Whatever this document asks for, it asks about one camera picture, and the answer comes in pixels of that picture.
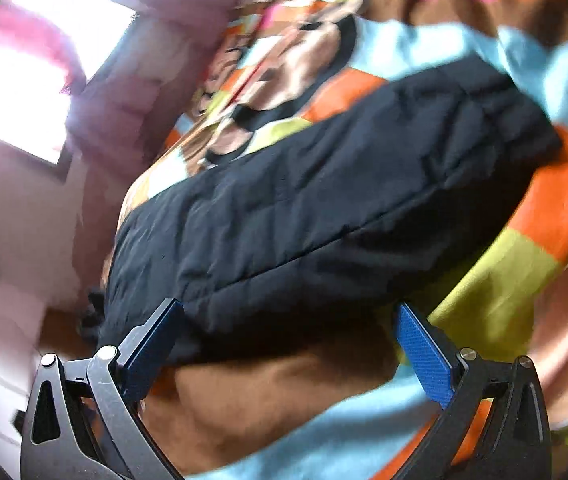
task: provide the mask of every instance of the colorful bedsheet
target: colorful bedsheet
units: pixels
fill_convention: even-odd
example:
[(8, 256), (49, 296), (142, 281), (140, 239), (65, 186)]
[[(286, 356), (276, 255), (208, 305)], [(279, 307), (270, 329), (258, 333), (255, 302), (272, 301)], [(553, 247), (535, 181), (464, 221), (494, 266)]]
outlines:
[[(312, 24), (350, 13), (357, 23), (352, 53), (317, 85), (339, 48), (331, 27), (309, 34), (320, 30)], [(568, 444), (568, 0), (245, 0), (192, 110), (176, 124), (179, 140), (131, 187), (120, 220), (192, 174), (303, 135), (385, 81), (471, 52), (538, 103), (564, 148), (536, 173), (490, 247), (412, 300), (458, 346), (484, 358), (529, 353), (552, 428)], [(237, 128), (227, 120), (237, 104), (268, 110), (273, 120), (254, 131)], [(382, 323), (386, 314), (382, 309)], [(400, 365), (380, 388), (192, 478), (389, 478), (435, 414), (410, 367)]]

